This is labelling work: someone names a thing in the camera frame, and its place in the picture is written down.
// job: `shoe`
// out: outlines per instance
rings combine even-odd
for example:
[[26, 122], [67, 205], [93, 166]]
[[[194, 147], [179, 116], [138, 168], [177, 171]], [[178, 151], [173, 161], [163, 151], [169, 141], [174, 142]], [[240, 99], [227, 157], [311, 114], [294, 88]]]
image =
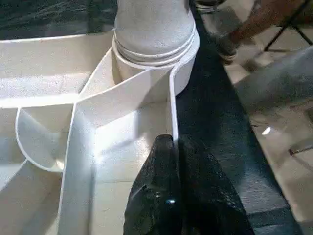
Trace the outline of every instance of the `shoe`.
[[201, 12], [214, 12], [216, 7], [224, 3], [226, 0], [195, 0], [195, 5]]
[[237, 55], [237, 48], [239, 45], [234, 44], [228, 35], [219, 37], [216, 41], [217, 50], [220, 57], [228, 63], [234, 61]]

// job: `compartment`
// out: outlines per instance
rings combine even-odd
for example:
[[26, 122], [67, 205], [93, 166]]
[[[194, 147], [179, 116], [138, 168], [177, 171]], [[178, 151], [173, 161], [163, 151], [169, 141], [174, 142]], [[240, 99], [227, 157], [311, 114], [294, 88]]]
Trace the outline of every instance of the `compartment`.
[[15, 137], [16, 113], [17, 109], [0, 108], [0, 190], [10, 181], [25, 160]]
[[143, 71], [77, 104], [63, 176], [60, 234], [123, 233], [130, 188], [155, 137], [170, 133], [177, 138], [169, 73]]
[[62, 172], [73, 104], [20, 108], [16, 137], [22, 153], [37, 167]]
[[123, 80], [133, 77], [141, 71], [142, 70], [133, 68], [122, 61], [118, 61], [111, 48], [101, 59], [88, 82], [82, 89], [80, 100], [103, 92], [121, 83]]
[[56, 235], [59, 185], [59, 174], [26, 160], [0, 191], [1, 234]]
[[112, 46], [113, 31], [0, 41], [0, 101], [71, 103]]

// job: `white pipe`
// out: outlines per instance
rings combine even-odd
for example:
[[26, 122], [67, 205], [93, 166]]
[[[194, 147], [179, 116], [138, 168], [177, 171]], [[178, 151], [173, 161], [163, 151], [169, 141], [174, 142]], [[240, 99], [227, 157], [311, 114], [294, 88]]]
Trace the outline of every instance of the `white pipe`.
[[196, 28], [188, 0], [118, 0], [115, 41], [128, 60], [146, 66], [178, 61]]

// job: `metal chair leg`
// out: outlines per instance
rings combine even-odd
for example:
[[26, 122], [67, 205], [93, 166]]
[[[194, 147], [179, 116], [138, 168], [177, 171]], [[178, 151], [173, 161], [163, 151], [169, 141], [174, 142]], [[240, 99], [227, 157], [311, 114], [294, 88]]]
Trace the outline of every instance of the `metal chair leg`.
[[310, 0], [306, 0], [297, 10], [296, 12], [287, 20], [285, 25], [280, 29], [280, 31], [275, 35], [275, 37], [270, 41], [270, 43], [264, 48], [264, 51], [268, 51], [269, 47], [273, 45], [277, 38], [288, 28], [289, 25], [292, 25], [292, 22], [297, 18], [297, 16], [306, 8], [306, 6], [310, 3]]
[[292, 27], [301, 35], [301, 37], [309, 44], [313, 45], [312, 41], [308, 38], [307, 35], [305, 35], [294, 23], [291, 23]]

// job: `gray sneaker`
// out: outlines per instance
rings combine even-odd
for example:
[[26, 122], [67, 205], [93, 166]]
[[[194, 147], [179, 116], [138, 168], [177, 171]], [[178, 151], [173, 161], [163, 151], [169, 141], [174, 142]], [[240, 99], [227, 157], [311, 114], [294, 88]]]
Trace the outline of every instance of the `gray sneaker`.
[[230, 41], [228, 35], [217, 38], [216, 44], [220, 57], [228, 63], [233, 62], [236, 58], [237, 48], [239, 45], [235, 45], [232, 41]]

